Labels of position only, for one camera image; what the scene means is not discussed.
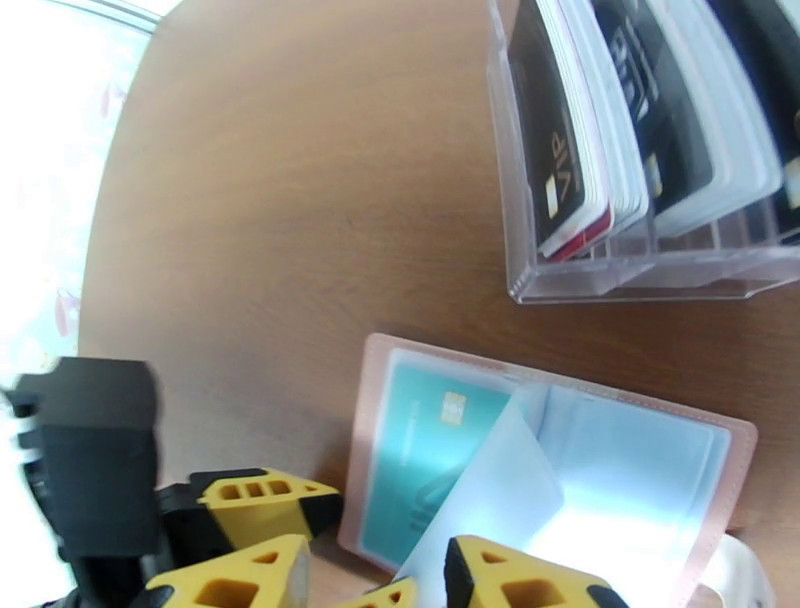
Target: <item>vip card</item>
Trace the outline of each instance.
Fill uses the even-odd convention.
[[[542,14],[523,0],[508,49],[539,246],[586,202],[573,117]]]

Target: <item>card chip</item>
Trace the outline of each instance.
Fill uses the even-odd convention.
[[[789,209],[800,209],[800,156],[786,165],[786,196]]]
[[[556,177],[551,175],[545,186],[547,188],[547,213],[553,219],[558,213],[558,192],[556,191]]]
[[[467,407],[467,397],[459,393],[447,392],[442,402],[441,420],[445,424],[461,426],[464,419],[464,409]]]
[[[664,180],[661,178],[661,168],[658,166],[658,155],[655,152],[647,158],[644,168],[647,185],[650,186],[650,196],[658,198],[664,194]]]

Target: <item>card organizer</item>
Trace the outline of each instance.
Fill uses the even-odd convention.
[[[489,0],[487,66],[512,299],[737,300],[800,280],[800,247],[781,246],[769,199],[677,238],[658,236],[651,209],[579,258],[558,262],[541,256],[507,54],[517,6],[514,0]]]

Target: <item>brown table surface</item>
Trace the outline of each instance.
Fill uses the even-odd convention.
[[[373,331],[751,420],[733,526],[800,604],[800,292],[516,306],[486,35],[484,0],[185,0],[108,159],[81,354],[152,362],[175,480],[266,465],[343,488]],[[315,606],[381,579],[318,552]]]

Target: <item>black plastic part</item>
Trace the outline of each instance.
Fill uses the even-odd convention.
[[[208,559],[227,555],[233,545],[214,515],[198,504],[187,484],[174,484],[158,491],[161,522],[167,537],[169,555],[159,554],[162,570],[184,568]]]
[[[299,502],[313,538],[337,525],[342,519],[344,500],[340,494],[306,496]]]
[[[264,477],[269,472],[264,469],[230,469],[227,471],[200,471],[189,475],[189,485],[195,498],[202,498],[208,487],[219,479],[237,477]]]
[[[145,589],[128,608],[163,608],[173,593],[175,593],[175,589],[169,585]]]
[[[66,556],[87,608],[127,608],[144,588],[138,557]]]
[[[127,608],[144,586],[160,527],[157,393],[145,363],[74,357],[6,393],[17,417],[35,416],[18,441],[39,450],[23,471],[78,584],[63,606]]]
[[[46,602],[41,606],[37,606],[36,608],[90,608],[81,599],[81,596],[78,594],[78,590],[74,589],[70,594],[60,600],[55,602]]]
[[[628,604],[622,600],[617,592],[608,587],[591,585],[586,588],[586,593],[597,604],[597,608],[628,608]]]
[[[447,590],[447,608],[468,608],[475,592],[475,581],[455,538],[447,545],[444,559],[444,586]]]
[[[3,391],[3,396],[11,404],[15,418],[28,418],[36,413],[39,405],[39,397],[34,393],[14,389],[13,391]]]

